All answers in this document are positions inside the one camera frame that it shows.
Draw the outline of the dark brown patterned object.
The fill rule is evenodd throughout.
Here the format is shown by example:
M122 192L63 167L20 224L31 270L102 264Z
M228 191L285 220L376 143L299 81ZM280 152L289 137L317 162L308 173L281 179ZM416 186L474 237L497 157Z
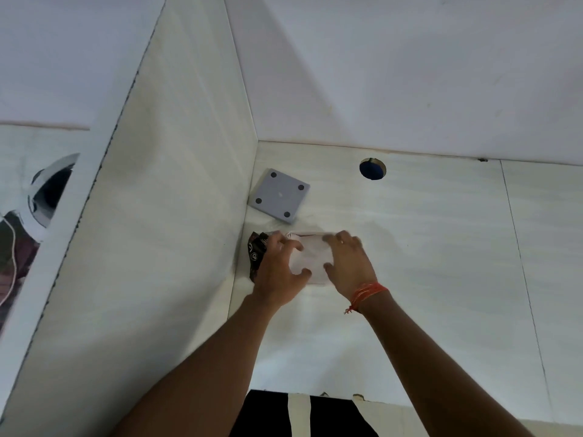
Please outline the dark brown patterned object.
M40 248L30 222L18 210L0 217L0 334Z

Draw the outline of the person's right hand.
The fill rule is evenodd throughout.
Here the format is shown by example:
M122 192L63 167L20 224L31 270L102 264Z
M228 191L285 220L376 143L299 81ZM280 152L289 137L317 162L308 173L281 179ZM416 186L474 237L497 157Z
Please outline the person's right hand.
M333 265L338 269L338 281L332 282L336 290L349 300L362 285L378 282L373 265L360 238L347 231L324 238L330 244Z

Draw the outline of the round hole with blue plug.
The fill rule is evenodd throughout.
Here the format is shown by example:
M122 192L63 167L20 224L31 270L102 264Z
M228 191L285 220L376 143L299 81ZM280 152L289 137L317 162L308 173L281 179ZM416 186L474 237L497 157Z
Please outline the round hole with blue plug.
M363 177L371 181L379 181L387 174L385 164L377 158L367 158L361 161L359 171Z

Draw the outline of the grey square box with dots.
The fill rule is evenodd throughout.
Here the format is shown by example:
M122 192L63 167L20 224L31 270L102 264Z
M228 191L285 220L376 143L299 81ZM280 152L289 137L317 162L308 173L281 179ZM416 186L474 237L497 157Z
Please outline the grey square box with dots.
M290 225L310 188L310 184L270 168L251 192L248 205Z

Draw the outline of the black cloth with white stripe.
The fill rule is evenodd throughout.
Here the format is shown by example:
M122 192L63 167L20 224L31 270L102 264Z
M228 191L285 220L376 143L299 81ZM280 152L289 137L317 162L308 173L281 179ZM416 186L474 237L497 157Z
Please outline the black cloth with white stripe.
M378 437L353 400L251 390L230 437Z

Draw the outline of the person's left hand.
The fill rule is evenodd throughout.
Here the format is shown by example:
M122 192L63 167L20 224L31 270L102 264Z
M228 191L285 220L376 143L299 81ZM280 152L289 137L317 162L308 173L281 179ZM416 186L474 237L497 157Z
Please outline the person's left hand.
M304 286L294 286L289 258L293 251L303 249L298 241L289 240L281 232L273 232L267 251L254 282L252 294L258 296L272 310L278 310L291 301Z

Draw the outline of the red thread wristband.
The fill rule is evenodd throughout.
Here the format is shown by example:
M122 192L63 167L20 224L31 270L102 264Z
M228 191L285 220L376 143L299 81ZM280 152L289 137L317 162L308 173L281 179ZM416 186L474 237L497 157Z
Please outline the red thread wristband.
M361 314L361 305L363 302L379 293L388 293L390 295L390 290L378 282L358 287L349 298L349 306L345 309L343 314L347 315L353 312Z

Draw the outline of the person's left forearm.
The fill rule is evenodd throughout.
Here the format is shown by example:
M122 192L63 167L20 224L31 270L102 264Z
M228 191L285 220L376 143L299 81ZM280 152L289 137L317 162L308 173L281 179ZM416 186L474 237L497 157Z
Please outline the person's left forearm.
M284 304L275 293L246 296L211 337L137 402L110 437L227 437L267 326Z

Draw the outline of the person's right forearm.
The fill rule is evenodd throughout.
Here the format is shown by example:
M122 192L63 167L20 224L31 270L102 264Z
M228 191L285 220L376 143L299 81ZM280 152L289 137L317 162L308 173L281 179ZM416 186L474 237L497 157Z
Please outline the person's right forearm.
M361 305L429 437L534 437L388 293Z

